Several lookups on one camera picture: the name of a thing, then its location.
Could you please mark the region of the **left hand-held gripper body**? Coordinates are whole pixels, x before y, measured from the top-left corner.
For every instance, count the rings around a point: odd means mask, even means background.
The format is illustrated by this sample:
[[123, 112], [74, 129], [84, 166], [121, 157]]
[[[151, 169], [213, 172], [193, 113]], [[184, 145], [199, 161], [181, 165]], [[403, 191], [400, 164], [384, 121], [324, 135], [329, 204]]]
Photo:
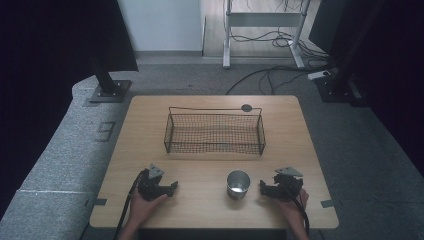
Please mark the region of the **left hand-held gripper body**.
[[166, 193], [165, 188], [159, 185], [163, 175], [164, 171], [154, 164], [140, 172], [137, 189], [145, 200], [152, 201]]

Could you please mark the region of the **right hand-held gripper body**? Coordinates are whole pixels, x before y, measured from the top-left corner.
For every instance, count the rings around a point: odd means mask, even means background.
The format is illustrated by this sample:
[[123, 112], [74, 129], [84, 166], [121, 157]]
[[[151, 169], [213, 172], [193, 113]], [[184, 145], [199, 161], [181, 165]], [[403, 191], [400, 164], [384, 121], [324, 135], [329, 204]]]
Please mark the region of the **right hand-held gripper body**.
[[275, 170], [274, 182], [277, 184], [278, 199], [291, 200], [296, 198], [303, 187], [303, 174], [292, 167]]

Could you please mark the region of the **person's left hand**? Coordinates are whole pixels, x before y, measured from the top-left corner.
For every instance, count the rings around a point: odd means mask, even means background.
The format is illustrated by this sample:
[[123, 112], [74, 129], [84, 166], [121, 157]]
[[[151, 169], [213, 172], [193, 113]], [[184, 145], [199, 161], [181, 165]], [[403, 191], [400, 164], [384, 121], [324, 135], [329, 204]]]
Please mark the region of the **person's left hand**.
[[137, 230], [150, 217], [155, 208], [168, 199], [166, 194], [147, 201], [138, 192], [134, 193], [130, 203], [130, 213], [126, 228]]

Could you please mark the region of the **person's right hand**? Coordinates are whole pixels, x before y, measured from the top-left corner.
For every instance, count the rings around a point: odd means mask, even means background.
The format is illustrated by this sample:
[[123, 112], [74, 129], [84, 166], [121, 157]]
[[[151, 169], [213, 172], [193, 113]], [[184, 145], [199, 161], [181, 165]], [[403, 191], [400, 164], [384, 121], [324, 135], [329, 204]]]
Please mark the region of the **person's right hand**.
[[[303, 206], [306, 207], [309, 194], [305, 189], [301, 189], [299, 195], [296, 197], [296, 200]], [[282, 216], [286, 219], [288, 225], [292, 228], [304, 228], [304, 218], [298, 208], [298, 206], [293, 201], [282, 201], [277, 200], [277, 205], [280, 208]]]

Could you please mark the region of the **silver metal cup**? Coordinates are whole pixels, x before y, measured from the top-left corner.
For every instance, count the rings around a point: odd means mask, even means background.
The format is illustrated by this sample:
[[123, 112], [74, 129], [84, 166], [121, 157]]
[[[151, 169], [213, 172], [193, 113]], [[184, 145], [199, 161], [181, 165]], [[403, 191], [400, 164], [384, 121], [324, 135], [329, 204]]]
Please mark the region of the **silver metal cup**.
[[245, 197], [250, 187], [250, 177], [242, 170], [234, 170], [227, 176], [227, 195], [233, 200]]

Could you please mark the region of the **white power strip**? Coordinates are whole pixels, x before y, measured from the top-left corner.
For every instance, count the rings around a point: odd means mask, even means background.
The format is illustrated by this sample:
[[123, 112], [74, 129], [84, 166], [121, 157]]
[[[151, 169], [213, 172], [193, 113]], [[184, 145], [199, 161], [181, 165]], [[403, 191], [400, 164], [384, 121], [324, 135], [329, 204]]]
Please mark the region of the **white power strip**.
[[307, 75], [307, 78], [308, 78], [308, 80], [312, 81], [312, 80], [327, 77], [327, 76], [330, 76], [330, 75], [331, 75], [331, 73], [328, 70], [324, 70], [324, 71], [309, 73]]

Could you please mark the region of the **black curtain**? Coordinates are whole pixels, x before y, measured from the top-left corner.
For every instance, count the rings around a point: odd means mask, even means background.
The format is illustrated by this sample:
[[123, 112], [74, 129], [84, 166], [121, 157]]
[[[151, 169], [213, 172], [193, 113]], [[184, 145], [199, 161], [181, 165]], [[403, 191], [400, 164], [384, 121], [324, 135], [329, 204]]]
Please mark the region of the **black curtain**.
[[118, 0], [0, 0], [0, 218], [94, 75], [134, 71]]
[[353, 82], [424, 176], [424, 0], [386, 0]]

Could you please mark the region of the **black stand with base plate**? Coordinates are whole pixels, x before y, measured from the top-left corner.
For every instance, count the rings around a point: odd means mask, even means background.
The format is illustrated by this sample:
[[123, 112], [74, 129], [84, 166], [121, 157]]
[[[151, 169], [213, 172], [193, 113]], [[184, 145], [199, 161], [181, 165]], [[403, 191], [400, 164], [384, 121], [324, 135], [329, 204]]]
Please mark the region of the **black stand with base plate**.
[[322, 0], [309, 39], [329, 55], [329, 70], [315, 84], [323, 102], [362, 99], [353, 82], [367, 38], [386, 0]]
[[122, 103], [132, 82], [130, 80], [113, 80], [110, 74], [103, 69], [99, 60], [93, 56], [88, 58], [90, 69], [98, 81], [90, 103]]

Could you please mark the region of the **white metal desk frame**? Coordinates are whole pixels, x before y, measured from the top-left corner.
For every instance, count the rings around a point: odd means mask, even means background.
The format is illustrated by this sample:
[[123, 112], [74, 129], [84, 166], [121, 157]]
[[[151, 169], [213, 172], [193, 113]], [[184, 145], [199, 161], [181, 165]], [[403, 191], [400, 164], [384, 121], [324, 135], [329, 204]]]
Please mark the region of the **white metal desk frame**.
[[224, 0], [223, 68], [228, 69], [230, 67], [230, 32], [233, 27], [295, 27], [297, 31], [288, 41], [288, 45], [296, 66], [299, 69], [304, 68], [299, 43], [310, 2], [311, 0], [304, 0], [302, 9], [298, 12], [256, 13], [233, 12], [232, 0]]

